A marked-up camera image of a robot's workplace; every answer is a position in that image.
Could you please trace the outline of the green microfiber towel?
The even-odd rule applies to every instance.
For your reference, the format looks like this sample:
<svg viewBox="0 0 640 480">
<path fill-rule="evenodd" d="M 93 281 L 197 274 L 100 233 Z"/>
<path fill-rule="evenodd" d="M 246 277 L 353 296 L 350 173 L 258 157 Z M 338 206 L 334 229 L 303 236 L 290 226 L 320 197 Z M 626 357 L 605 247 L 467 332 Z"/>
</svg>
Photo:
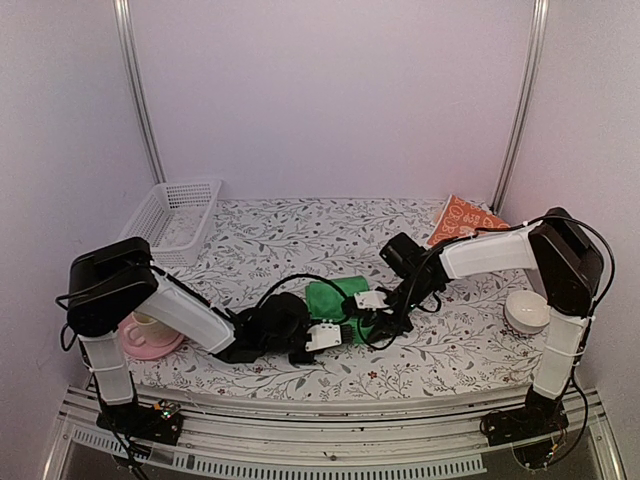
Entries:
<svg viewBox="0 0 640 480">
<path fill-rule="evenodd" d="M 363 276 L 342 277 L 332 280 L 348 297 L 369 290 L 368 281 Z M 344 319 L 342 302 L 344 298 L 330 285 L 312 281 L 305 288 L 305 302 L 313 320 L 337 323 Z"/>
</svg>

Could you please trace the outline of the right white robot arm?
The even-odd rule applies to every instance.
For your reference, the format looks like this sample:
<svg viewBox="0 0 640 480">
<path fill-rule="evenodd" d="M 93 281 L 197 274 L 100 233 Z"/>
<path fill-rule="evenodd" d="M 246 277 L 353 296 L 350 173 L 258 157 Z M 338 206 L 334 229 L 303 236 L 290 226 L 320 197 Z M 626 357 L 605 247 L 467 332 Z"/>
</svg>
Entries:
<svg viewBox="0 0 640 480">
<path fill-rule="evenodd" d="M 467 237 L 443 240 L 430 249 L 406 234 L 393 237 L 380 253 L 401 283 L 391 292 L 358 293 L 355 305 L 402 326 L 411 310 L 447 283 L 476 274 L 536 270 L 550 315 L 550 330 L 532 391 L 540 396 L 517 415 L 517 427 L 537 436 L 552 424 L 586 346 L 589 327 L 612 282 L 615 258 L 593 227 L 556 207 L 514 227 L 479 227 Z"/>
</svg>

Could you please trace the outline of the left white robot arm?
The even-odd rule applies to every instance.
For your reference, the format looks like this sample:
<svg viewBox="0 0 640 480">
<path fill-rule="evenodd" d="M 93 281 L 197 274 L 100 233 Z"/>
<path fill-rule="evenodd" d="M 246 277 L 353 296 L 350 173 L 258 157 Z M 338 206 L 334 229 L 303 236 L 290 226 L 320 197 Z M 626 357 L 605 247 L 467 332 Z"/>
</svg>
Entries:
<svg viewBox="0 0 640 480">
<path fill-rule="evenodd" d="M 130 237 L 85 253 L 72 261 L 68 292 L 59 297 L 66 322 L 84 348 L 100 397 L 111 419 L 128 434 L 148 426 L 123 347 L 121 323 L 141 314 L 195 341 L 222 361 L 251 363 L 282 353 L 293 364 L 309 364 L 313 338 L 304 302 L 288 293 L 239 314 L 222 312 L 200 294 L 156 265 L 149 243 Z"/>
</svg>

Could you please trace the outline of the orange rabbit pattern towel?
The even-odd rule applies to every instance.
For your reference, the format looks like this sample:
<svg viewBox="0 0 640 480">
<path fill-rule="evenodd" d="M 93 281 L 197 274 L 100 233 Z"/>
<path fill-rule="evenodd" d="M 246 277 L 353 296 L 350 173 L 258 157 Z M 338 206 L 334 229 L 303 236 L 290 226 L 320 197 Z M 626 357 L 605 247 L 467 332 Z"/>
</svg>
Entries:
<svg viewBox="0 0 640 480">
<path fill-rule="evenodd" d="M 469 236 L 477 228 L 507 228 L 508 224 L 482 206 L 450 195 L 436 217 L 435 229 L 426 240 L 428 247 L 438 242 Z"/>
</svg>

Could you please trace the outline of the white ceramic bowl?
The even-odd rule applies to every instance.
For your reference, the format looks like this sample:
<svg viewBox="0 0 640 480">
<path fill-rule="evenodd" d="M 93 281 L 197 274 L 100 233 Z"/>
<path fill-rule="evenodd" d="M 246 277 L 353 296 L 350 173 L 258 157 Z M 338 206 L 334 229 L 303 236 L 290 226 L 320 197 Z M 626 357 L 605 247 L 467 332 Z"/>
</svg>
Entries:
<svg viewBox="0 0 640 480">
<path fill-rule="evenodd" d="M 514 291 L 506 298 L 504 316 L 514 331 L 535 335 L 549 324 L 549 307 L 546 299 L 534 291 Z"/>
</svg>

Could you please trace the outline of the cream ribbed mug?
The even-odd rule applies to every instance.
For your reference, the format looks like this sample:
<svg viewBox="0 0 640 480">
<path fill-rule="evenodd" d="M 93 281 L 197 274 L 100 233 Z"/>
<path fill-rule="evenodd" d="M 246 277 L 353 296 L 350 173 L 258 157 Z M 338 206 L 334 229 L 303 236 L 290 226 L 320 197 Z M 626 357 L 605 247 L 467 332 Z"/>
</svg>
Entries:
<svg viewBox="0 0 640 480">
<path fill-rule="evenodd" d="M 135 345 L 160 346 L 166 337 L 165 326 L 153 317 L 134 312 L 132 323 L 125 328 L 125 338 Z"/>
</svg>

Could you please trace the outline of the pink saucer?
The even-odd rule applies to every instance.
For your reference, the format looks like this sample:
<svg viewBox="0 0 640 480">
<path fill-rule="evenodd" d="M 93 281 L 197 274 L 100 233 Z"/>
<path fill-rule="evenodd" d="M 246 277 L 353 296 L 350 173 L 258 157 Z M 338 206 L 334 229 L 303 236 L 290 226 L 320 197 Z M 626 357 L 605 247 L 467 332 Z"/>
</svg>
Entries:
<svg viewBox="0 0 640 480">
<path fill-rule="evenodd" d="M 155 346 L 147 342 L 140 328 L 130 318 L 121 324 L 118 337 L 124 352 L 135 360 L 151 361 L 166 357 L 178 349 L 185 337 L 178 334 L 167 345 Z"/>
</svg>

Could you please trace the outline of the white plastic mesh basket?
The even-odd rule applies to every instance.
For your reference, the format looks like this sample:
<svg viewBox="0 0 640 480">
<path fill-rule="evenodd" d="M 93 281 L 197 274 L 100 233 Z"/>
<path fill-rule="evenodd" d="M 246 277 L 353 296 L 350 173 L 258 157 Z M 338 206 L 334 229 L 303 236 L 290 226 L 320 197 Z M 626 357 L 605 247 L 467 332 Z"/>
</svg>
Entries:
<svg viewBox="0 0 640 480">
<path fill-rule="evenodd" d="M 155 185 L 119 238 L 143 238 L 154 261 L 164 267 L 195 265 L 214 223 L 222 185 L 214 178 Z"/>
</svg>

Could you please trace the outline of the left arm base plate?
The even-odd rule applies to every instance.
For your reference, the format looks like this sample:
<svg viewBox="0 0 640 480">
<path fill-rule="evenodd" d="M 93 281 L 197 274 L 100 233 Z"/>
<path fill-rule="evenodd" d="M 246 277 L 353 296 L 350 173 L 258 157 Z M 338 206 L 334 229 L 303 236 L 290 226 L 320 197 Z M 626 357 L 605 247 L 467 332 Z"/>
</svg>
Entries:
<svg viewBox="0 0 640 480">
<path fill-rule="evenodd" d="M 122 405 L 100 404 L 97 426 L 125 437 L 176 446 L 184 416 L 163 407 L 144 406 L 137 401 Z"/>
</svg>

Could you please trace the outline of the aluminium front rail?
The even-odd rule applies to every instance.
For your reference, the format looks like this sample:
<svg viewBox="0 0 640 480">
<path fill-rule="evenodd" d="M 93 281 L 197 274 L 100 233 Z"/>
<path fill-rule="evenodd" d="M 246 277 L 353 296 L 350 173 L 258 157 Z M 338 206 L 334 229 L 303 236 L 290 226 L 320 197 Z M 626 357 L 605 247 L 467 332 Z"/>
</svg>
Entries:
<svg viewBox="0 0 640 480">
<path fill-rule="evenodd" d="M 268 401 L 169 392 L 176 445 L 127 442 L 97 426 L 93 388 L 69 388 L 47 479 L 628 479 L 593 389 L 569 391 L 567 429 L 493 445 L 482 418 L 523 403 L 521 387 L 457 397 Z"/>
</svg>

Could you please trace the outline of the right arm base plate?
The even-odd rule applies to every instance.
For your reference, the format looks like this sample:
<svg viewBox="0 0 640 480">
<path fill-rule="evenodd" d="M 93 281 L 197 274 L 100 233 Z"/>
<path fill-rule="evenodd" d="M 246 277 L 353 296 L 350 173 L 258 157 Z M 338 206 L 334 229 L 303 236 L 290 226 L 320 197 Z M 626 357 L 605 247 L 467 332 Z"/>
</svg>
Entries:
<svg viewBox="0 0 640 480">
<path fill-rule="evenodd" d="M 541 410 L 519 407 L 510 410 L 493 410 L 484 415 L 479 424 L 480 432 L 490 446 L 503 445 L 560 432 L 569 426 L 563 410 L 545 417 Z"/>
</svg>

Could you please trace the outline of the right aluminium frame post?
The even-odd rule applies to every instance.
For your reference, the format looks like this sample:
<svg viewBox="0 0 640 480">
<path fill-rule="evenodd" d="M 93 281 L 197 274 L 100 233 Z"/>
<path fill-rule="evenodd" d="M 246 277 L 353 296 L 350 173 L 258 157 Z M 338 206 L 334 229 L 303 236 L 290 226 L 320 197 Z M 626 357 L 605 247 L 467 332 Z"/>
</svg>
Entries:
<svg viewBox="0 0 640 480">
<path fill-rule="evenodd" d="M 535 84 L 544 50 L 549 7 L 550 2 L 548 0 L 535 0 L 533 2 L 527 52 L 516 102 L 516 110 L 496 188 L 490 203 L 491 211 L 496 214 L 501 213 L 505 206 L 509 186 L 516 169 L 521 143 L 524 138 L 528 114 L 534 97 Z"/>
</svg>

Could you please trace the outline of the aluminium frame post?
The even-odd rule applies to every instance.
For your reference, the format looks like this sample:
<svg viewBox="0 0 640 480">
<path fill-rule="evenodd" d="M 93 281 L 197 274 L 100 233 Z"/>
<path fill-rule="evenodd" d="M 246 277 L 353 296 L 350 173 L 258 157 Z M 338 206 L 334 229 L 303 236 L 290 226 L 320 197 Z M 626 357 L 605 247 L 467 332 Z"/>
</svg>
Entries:
<svg viewBox="0 0 640 480">
<path fill-rule="evenodd" d="M 127 0 L 114 0 L 113 7 L 125 73 L 152 179 L 155 184 L 164 183 L 166 174 L 160 159 L 151 115 L 145 98 L 135 43 L 131 3 Z"/>
<path fill-rule="evenodd" d="M 550 2 L 548 0 L 535 0 L 533 2 L 527 52 L 516 102 L 516 110 L 496 188 L 490 203 L 491 211 L 496 214 L 501 213 L 505 206 L 509 186 L 516 169 L 521 143 L 524 138 L 528 114 L 534 97 L 535 84 L 544 50 L 549 7 Z"/>
</svg>

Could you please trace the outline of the left aluminium frame post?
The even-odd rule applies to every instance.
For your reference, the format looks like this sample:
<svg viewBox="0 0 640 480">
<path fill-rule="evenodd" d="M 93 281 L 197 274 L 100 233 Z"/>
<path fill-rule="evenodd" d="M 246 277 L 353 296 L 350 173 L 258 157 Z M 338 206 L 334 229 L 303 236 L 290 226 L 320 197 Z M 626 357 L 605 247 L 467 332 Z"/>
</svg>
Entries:
<svg viewBox="0 0 640 480">
<path fill-rule="evenodd" d="M 164 183 L 166 174 L 160 159 L 151 115 L 145 98 L 135 43 L 131 3 L 127 0 L 114 0 L 113 7 L 125 73 L 152 179 L 155 184 Z"/>
</svg>

